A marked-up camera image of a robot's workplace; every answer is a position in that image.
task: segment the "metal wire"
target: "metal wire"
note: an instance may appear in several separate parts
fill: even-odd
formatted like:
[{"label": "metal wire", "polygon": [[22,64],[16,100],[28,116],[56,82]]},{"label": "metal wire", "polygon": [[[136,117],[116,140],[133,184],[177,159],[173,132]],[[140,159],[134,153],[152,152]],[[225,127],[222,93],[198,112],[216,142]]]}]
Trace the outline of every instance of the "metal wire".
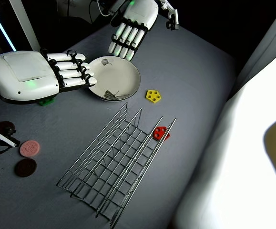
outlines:
[{"label": "metal wire", "polygon": [[103,215],[113,229],[158,153],[176,119],[160,141],[138,128],[142,108],[127,121],[127,103],[109,121],[59,180],[57,186]]}]

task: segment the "leaf pattern on plate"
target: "leaf pattern on plate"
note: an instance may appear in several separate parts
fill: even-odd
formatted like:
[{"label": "leaf pattern on plate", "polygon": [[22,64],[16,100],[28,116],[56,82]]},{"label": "leaf pattern on plate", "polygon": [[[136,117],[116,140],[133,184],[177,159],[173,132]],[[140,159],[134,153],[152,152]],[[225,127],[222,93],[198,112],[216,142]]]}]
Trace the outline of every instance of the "leaf pattern on plate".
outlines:
[{"label": "leaf pattern on plate", "polygon": [[107,59],[102,59],[101,63],[104,66],[107,65],[107,64],[111,64],[112,65],[112,63],[109,63]]},{"label": "leaf pattern on plate", "polygon": [[112,94],[110,91],[107,90],[104,94],[104,97],[109,100],[120,100],[120,99],[124,99],[130,95],[130,94],[117,95],[118,93],[119,93],[119,91],[116,94]]}]

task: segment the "wire rack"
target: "wire rack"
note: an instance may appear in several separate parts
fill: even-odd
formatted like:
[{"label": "wire rack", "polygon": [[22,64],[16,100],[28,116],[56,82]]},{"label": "wire rack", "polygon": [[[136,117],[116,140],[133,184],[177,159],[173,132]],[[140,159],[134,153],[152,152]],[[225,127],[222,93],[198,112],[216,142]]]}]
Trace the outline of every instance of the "wire rack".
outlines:
[{"label": "wire rack", "polygon": [[114,228],[159,151],[176,118],[160,141],[138,128],[142,108],[128,121],[127,103],[91,142],[57,183],[71,197],[87,203]]}]

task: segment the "gray table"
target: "gray table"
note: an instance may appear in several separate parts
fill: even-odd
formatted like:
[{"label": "gray table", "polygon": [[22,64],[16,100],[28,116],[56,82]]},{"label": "gray table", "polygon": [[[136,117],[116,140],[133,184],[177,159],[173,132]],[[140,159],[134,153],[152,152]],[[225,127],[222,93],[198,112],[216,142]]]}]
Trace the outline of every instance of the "gray table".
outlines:
[{"label": "gray table", "polygon": [[[141,86],[126,102],[129,116],[143,107],[140,128],[146,132],[162,115],[166,125],[178,119],[117,229],[167,227],[235,80],[228,54],[183,28],[167,30],[165,20],[159,16],[132,61]],[[107,55],[114,31],[106,26],[71,48],[90,62]],[[147,101],[147,89],[159,90],[161,101]],[[17,148],[0,155],[0,229],[109,228],[56,183],[124,103],[100,100],[84,89],[62,93],[47,107],[0,100],[0,121],[12,121],[22,142],[41,145],[37,170],[26,178],[13,172],[22,159]]]}]

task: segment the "pink disc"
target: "pink disc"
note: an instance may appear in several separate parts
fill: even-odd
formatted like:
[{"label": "pink disc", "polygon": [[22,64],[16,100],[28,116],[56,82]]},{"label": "pink disc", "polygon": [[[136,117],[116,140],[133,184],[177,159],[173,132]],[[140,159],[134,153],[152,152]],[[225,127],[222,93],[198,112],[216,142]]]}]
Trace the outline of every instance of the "pink disc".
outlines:
[{"label": "pink disc", "polygon": [[20,146],[20,154],[22,156],[34,156],[39,152],[40,146],[36,141],[27,141]]}]

